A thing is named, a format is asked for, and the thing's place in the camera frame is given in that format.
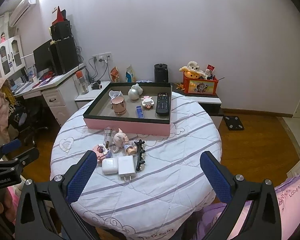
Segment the pink block flower toy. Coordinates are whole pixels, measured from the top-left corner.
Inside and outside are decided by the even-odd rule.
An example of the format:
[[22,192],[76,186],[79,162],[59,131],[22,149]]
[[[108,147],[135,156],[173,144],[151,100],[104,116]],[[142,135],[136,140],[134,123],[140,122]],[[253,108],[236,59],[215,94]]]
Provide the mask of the pink block flower toy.
[[112,157],[111,150],[106,148],[104,144],[98,144],[93,148],[97,157],[97,163],[102,164],[102,161]]

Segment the black cylindrical speaker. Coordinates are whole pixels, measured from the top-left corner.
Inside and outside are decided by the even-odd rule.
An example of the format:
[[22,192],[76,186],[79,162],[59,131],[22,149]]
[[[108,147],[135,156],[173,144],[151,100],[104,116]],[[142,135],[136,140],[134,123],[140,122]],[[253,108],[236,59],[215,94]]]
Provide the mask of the black cylindrical speaker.
[[154,65],[154,79],[158,83],[168,83],[168,65],[158,63]]

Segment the pink pig figurine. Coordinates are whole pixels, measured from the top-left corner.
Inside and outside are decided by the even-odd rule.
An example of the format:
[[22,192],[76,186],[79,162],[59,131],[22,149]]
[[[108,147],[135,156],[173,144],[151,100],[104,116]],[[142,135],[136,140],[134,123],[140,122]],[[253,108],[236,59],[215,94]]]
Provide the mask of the pink pig figurine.
[[113,152],[118,153],[122,148],[124,149],[126,155],[137,154],[137,147],[130,143],[129,137],[122,131],[118,129],[118,132],[113,137]]

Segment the white desk with drawers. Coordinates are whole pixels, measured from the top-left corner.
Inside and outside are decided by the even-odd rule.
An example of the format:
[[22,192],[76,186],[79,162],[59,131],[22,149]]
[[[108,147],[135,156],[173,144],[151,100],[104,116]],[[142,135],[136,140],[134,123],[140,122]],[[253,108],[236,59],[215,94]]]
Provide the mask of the white desk with drawers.
[[75,99],[79,96],[79,92],[75,84],[75,77],[76,72],[84,67],[85,64],[81,63],[66,74],[55,76],[44,85],[34,87],[34,84],[31,83],[24,90],[16,93],[15,97],[30,99],[43,96],[58,124],[63,126],[78,110]]

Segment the white air conditioner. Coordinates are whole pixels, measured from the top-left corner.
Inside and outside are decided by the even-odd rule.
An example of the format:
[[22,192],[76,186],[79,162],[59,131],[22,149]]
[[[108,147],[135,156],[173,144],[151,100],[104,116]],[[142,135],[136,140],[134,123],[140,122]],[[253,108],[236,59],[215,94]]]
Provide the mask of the white air conditioner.
[[18,23],[21,17],[36,4],[37,0],[22,0],[11,13],[9,18],[9,26],[15,27],[15,25]]

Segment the white folding plug adapter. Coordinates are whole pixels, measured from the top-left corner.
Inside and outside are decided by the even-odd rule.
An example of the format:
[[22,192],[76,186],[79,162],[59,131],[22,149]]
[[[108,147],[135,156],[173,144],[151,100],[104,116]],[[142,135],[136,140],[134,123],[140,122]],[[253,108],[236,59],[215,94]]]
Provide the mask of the white folding plug adapter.
[[123,94],[121,91],[113,91],[113,90],[109,91],[109,97],[111,100],[113,100],[114,98],[117,98],[118,96],[123,97]]

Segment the black computer tower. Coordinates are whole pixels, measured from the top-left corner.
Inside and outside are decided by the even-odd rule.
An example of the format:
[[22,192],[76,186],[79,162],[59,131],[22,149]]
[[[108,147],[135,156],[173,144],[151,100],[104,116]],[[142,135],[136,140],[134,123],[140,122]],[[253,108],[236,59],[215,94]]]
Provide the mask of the black computer tower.
[[49,49],[53,71],[63,75],[79,65],[70,21],[57,22],[50,27],[50,31],[52,41]]

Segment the black TV remote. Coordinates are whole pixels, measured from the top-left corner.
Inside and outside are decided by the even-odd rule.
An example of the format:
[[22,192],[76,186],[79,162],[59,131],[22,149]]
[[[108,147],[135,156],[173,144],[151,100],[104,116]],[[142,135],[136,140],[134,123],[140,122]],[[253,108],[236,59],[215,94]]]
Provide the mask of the black TV remote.
[[157,96],[156,113],[167,116],[170,113],[170,97],[167,93],[159,93]]

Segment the silver white piggy bank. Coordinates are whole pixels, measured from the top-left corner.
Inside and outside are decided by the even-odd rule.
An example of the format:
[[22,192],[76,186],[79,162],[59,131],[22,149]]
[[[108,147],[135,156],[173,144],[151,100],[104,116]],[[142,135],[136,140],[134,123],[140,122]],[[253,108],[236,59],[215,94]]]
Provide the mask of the silver white piggy bank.
[[130,98],[130,100],[138,100],[142,94],[143,89],[138,83],[132,85],[128,91],[128,97]]

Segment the black hair clip with flowers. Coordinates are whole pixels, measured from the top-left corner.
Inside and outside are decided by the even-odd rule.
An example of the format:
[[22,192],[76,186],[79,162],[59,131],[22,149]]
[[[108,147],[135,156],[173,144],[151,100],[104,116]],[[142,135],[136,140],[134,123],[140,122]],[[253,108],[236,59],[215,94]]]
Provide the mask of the black hair clip with flowers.
[[143,144],[145,142],[143,140],[139,140],[135,142],[137,149],[137,163],[136,163],[136,171],[140,172],[144,169],[145,166],[145,150],[143,149]]

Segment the white low side cabinet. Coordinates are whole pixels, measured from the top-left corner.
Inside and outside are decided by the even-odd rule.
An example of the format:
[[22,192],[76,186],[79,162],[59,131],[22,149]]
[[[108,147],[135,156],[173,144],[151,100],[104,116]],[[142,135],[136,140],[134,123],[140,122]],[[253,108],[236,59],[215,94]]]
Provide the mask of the white low side cabinet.
[[[92,89],[91,85],[89,85],[89,92],[87,94],[79,95],[77,98],[75,98],[77,107],[82,108],[87,103],[93,101],[109,84],[110,81],[101,81],[101,89]],[[172,90],[198,102],[211,117],[216,128],[219,129],[224,114],[221,110],[222,102],[217,95],[185,94],[180,88],[177,87],[175,83],[172,84]]]

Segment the rose gold metal cylinder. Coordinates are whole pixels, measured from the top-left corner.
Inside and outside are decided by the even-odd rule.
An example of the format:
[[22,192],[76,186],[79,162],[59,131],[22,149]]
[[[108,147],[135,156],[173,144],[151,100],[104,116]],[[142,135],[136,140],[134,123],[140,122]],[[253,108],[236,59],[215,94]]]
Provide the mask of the rose gold metal cylinder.
[[126,113],[126,102],[123,96],[117,96],[111,99],[111,107],[116,115],[124,115]]

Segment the blue gold rectangular lighter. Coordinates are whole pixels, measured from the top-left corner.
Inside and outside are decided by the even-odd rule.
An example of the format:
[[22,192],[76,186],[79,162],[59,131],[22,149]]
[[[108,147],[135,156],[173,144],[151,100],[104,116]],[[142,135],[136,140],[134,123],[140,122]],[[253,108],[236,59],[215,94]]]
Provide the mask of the blue gold rectangular lighter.
[[143,113],[143,109],[141,106],[136,106],[136,115],[139,119],[144,119],[144,113]]

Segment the orange toy storage box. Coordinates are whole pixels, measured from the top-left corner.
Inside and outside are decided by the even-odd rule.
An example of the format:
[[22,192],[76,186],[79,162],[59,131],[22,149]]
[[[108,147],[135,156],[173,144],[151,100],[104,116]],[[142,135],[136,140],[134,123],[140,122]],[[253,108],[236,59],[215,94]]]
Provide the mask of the orange toy storage box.
[[207,80],[202,78],[194,78],[190,72],[185,72],[183,75],[183,88],[186,94],[199,95],[216,95],[218,79]]

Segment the white glass door cabinet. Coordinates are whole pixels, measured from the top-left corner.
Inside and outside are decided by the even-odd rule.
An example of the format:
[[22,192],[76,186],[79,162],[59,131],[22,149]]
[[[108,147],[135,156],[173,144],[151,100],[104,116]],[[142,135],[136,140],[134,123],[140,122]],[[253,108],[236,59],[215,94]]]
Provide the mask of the white glass door cabinet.
[[8,78],[26,67],[20,36],[0,43],[0,77]]

